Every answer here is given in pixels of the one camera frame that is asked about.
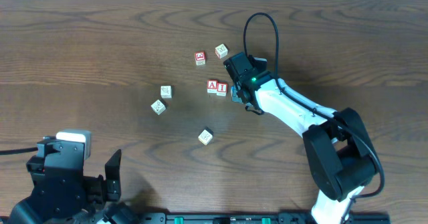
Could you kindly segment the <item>blue number 2 block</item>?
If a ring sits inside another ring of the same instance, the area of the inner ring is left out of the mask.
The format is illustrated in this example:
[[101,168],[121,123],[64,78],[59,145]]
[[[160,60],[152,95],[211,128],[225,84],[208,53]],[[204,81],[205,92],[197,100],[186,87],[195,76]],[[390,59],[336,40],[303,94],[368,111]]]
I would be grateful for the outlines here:
[[235,86],[231,87],[231,99],[233,101],[236,101],[236,99],[238,98],[237,96],[237,90],[235,89]]

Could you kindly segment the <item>red letter I block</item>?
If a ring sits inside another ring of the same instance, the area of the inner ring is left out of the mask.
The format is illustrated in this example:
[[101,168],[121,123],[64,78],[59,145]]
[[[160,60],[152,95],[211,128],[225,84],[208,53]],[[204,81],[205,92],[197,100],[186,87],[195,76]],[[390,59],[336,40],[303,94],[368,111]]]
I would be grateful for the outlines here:
[[227,88],[228,88],[228,85],[227,85],[227,83],[218,83],[217,84],[217,91],[216,91],[216,94],[218,95],[218,96],[226,96],[227,95]]

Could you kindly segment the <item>red letter A block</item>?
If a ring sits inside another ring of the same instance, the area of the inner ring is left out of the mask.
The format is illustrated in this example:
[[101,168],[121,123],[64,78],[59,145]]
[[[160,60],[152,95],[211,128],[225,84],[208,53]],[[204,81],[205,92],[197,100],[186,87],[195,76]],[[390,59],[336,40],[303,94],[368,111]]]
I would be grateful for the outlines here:
[[217,80],[208,80],[207,81],[207,92],[209,94],[216,94],[217,93]]

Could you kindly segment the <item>yellow wooden block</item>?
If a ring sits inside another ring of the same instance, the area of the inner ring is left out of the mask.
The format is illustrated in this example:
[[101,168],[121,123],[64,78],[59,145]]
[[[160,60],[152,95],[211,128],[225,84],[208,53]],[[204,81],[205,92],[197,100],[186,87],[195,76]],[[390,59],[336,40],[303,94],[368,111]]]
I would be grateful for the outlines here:
[[160,87],[160,94],[161,94],[161,98],[164,99],[170,99],[173,97],[173,93],[172,93],[172,86],[161,86]]

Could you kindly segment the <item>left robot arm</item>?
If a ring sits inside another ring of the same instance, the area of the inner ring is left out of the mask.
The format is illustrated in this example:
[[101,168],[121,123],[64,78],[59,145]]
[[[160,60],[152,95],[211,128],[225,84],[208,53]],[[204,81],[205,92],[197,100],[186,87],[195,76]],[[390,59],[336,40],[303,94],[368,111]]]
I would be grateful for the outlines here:
[[105,175],[85,177],[85,144],[46,136],[37,143],[37,154],[31,157],[27,171],[33,190],[20,201],[7,223],[46,223],[67,221],[82,211],[89,214],[103,209],[107,202],[121,196],[120,163],[117,150],[105,164]]

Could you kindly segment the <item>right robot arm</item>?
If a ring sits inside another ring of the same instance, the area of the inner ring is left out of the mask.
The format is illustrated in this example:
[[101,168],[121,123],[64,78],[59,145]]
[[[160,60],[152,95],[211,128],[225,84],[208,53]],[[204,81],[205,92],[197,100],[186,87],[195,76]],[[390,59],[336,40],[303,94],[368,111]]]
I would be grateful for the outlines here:
[[359,114],[321,106],[266,68],[263,58],[239,53],[224,61],[236,96],[247,111],[271,114],[304,141],[306,157],[319,188],[311,216],[316,223],[350,223],[357,199],[375,175],[383,176],[379,158]]

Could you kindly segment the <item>white block with red side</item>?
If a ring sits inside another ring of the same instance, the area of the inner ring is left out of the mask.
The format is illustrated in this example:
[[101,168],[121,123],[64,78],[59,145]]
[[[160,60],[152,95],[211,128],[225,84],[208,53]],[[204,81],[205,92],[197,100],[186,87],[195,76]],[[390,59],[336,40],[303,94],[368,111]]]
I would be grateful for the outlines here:
[[224,58],[228,54],[228,49],[225,44],[220,44],[215,48],[215,54],[219,59]]

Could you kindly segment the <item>red number 3 block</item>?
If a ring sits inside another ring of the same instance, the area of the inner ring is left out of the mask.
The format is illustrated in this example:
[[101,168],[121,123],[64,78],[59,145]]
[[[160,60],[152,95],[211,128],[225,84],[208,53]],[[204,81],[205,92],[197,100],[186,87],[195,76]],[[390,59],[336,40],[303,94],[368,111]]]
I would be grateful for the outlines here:
[[198,51],[195,53],[195,63],[197,66],[205,65],[206,63],[205,52]]

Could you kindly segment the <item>white block near blue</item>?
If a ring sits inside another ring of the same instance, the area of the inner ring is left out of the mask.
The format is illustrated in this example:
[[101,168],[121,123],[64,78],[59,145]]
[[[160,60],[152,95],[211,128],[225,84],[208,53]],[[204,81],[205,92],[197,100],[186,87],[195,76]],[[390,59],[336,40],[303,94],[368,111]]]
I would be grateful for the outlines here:
[[213,135],[207,129],[204,129],[198,136],[198,140],[204,145],[208,145],[212,139]]

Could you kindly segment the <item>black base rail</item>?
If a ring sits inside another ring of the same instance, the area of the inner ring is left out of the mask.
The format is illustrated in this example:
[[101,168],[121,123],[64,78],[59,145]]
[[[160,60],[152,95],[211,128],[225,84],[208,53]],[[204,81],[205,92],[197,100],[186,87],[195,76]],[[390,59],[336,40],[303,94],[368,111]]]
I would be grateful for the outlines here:
[[204,215],[143,213],[142,224],[316,224],[311,214],[283,212],[275,215]]

